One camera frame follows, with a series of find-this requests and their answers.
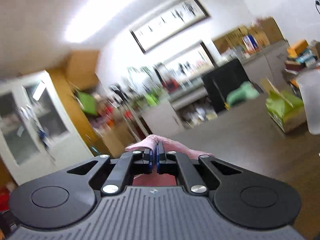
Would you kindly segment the pink towel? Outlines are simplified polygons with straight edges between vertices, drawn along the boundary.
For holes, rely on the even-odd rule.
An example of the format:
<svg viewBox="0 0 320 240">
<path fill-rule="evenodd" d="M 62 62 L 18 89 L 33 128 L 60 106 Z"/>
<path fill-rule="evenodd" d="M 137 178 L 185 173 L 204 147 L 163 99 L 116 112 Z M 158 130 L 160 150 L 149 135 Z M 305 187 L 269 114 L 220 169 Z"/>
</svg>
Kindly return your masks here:
<svg viewBox="0 0 320 240">
<path fill-rule="evenodd" d="M 166 137 L 161 137 L 159 135 L 149 135 L 144 140 L 127 146 L 125 148 L 126 152 L 131 152 L 138 150 L 140 148 L 148 148 L 151 150 L 156 149 L 158 142 L 161 142 L 164 146 L 165 151 L 176 151 L 186 154 L 190 159 L 198 159 L 200 155 L 207 154 L 214 156 L 212 153 L 201 152 L 197 150 L 192 150 L 187 148 L 178 141 L 168 139 Z M 148 187 L 160 187 L 160 186 L 176 186 L 176 179 L 174 176 L 169 174 L 158 174 L 156 171 L 153 171 L 151 174 L 140 174 L 133 179 L 133 186 L 148 186 Z"/>
</svg>

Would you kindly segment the grey desk counter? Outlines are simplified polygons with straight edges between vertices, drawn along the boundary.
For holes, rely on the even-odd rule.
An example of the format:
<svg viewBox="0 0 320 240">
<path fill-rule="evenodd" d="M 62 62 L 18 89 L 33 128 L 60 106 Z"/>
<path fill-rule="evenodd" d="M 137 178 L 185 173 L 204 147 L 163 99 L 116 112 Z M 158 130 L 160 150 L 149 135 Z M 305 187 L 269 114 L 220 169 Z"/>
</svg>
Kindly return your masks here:
<svg viewBox="0 0 320 240">
<path fill-rule="evenodd" d="M 142 119 L 151 133 L 173 135 L 184 130 L 180 111 L 201 99 L 208 98 L 214 111 L 220 113 L 226 110 L 227 95 L 246 81 L 250 81 L 259 91 L 262 91 L 260 82 L 263 79 L 269 79 L 274 85 L 283 87 L 286 82 L 282 71 L 288 47 L 287 40 L 279 41 L 249 59 L 241 60 L 241 67 L 226 63 L 207 72 L 200 81 L 173 92 L 159 105 L 142 110 Z"/>
</svg>

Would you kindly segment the green paper bag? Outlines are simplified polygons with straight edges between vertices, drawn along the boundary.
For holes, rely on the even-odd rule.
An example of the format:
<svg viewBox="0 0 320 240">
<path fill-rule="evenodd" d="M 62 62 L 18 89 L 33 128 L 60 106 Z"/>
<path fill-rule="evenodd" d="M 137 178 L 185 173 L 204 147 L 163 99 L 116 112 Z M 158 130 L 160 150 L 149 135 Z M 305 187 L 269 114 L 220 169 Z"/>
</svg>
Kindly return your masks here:
<svg viewBox="0 0 320 240">
<path fill-rule="evenodd" d="M 97 116 L 97 101 L 91 94 L 77 91 L 76 98 L 85 114 Z"/>
</svg>

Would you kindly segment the red blender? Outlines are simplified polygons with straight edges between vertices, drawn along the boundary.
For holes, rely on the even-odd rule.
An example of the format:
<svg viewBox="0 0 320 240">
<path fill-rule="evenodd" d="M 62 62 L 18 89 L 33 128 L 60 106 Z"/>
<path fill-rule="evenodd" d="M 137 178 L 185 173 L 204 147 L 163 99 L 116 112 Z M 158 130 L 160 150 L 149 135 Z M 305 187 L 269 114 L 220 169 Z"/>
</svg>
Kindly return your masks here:
<svg viewBox="0 0 320 240">
<path fill-rule="evenodd" d="M 168 69 L 163 63 L 159 63 L 157 64 L 157 70 L 162 79 L 161 84 L 169 93 L 179 89 L 180 85 L 174 77 L 175 72 L 172 69 Z"/>
</svg>

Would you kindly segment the black office chair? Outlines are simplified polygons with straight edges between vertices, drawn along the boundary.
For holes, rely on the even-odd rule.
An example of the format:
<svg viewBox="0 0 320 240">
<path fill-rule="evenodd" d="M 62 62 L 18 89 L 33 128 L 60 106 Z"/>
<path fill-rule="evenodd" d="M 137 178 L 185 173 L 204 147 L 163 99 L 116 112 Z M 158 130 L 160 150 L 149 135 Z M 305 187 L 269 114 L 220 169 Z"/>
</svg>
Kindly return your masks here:
<svg viewBox="0 0 320 240">
<path fill-rule="evenodd" d="M 259 85 L 249 79 L 239 59 L 233 59 L 204 74 L 202 81 L 216 113 L 226 110 L 227 95 L 243 82 L 251 82 L 260 94 L 263 93 Z"/>
</svg>

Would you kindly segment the white grey cabinet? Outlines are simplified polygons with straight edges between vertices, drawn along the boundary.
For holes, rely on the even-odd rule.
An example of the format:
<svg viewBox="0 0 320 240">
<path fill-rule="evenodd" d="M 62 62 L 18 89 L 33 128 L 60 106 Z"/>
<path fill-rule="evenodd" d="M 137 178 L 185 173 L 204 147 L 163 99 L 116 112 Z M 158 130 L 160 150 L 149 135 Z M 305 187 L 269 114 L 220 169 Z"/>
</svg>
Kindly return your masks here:
<svg viewBox="0 0 320 240">
<path fill-rule="evenodd" d="M 1 83 L 1 160 L 17 185 L 91 158 L 46 71 Z"/>
</svg>

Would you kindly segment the green cushion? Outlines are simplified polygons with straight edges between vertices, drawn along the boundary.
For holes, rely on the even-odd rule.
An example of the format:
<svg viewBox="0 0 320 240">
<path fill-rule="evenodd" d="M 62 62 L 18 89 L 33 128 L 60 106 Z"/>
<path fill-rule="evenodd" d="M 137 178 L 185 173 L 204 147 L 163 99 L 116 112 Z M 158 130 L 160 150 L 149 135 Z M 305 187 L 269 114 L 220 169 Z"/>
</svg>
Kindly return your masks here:
<svg viewBox="0 0 320 240">
<path fill-rule="evenodd" d="M 249 81 L 243 82 L 239 88 L 231 91 L 226 98 L 226 103 L 229 106 L 235 106 L 238 103 L 245 102 L 247 100 L 256 99 L 260 93 Z"/>
</svg>

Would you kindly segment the framed he calligraphy picture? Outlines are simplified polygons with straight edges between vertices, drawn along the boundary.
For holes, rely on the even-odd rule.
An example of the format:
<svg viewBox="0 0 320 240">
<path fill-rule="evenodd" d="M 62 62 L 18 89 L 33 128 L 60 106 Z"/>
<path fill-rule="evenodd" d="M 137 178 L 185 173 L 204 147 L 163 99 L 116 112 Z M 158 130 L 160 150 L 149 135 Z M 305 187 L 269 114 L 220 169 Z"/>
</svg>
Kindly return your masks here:
<svg viewBox="0 0 320 240">
<path fill-rule="evenodd" d="M 195 79 L 215 67 L 217 64 L 203 41 L 155 65 L 163 79 L 173 78 L 179 83 Z"/>
</svg>

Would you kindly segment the long framed calligraphy scroll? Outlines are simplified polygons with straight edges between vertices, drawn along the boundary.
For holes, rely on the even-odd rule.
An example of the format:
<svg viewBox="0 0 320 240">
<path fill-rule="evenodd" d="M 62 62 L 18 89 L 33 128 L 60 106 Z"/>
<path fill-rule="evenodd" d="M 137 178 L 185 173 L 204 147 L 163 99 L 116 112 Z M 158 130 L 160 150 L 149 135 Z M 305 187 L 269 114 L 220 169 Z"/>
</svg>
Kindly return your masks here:
<svg viewBox="0 0 320 240">
<path fill-rule="evenodd" d="M 176 0 L 130 30 L 142 53 L 210 17 L 199 0 Z"/>
</svg>

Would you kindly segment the green tissue pack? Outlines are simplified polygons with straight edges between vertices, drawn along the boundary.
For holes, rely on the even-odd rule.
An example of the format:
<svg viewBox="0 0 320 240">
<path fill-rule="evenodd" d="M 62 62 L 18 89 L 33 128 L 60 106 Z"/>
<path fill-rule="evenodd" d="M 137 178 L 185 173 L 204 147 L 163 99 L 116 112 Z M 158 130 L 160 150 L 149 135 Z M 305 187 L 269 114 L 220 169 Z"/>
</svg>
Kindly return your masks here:
<svg viewBox="0 0 320 240">
<path fill-rule="evenodd" d="M 268 78 L 260 80 L 260 85 L 268 94 L 266 108 L 269 116 L 284 133 L 290 133 L 306 123 L 302 99 L 286 90 L 279 91 Z"/>
</svg>

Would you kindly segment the cardboard boxes on counter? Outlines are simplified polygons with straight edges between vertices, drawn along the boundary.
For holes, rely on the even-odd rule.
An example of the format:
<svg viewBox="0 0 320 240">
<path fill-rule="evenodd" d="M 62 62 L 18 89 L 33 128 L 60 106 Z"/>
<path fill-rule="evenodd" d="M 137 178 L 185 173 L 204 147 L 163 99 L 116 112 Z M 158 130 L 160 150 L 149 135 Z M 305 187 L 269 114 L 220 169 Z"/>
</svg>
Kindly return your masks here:
<svg viewBox="0 0 320 240">
<path fill-rule="evenodd" d="M 272 44 L 285 40 L 276 21 L 272 17 L 258 18 L 250 26 L 240 25 L 212 42 L 220 54 L 229 49 L 240 49 L 247 54 L 254 54 Z"/>
</svg>

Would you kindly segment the orange box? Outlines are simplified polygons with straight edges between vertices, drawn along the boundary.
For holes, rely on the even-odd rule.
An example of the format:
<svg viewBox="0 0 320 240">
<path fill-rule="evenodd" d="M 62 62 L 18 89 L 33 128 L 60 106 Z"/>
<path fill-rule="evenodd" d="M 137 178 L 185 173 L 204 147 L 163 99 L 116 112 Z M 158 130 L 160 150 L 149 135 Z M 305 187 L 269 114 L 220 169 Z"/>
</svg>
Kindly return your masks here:
<svg viewBox="0 0 320 240">
<path fill-rule="evenodd" d="M 307 47 L 308 47 L 307 40 L 300 40 L 297 43 L 295 43 L 294 45 L 287 48 L 287 53 L 290 57 L 296 58 L 296 57 L 299 57 L 299 55 L 304 50 L 306 50 Z"/>
</svg>

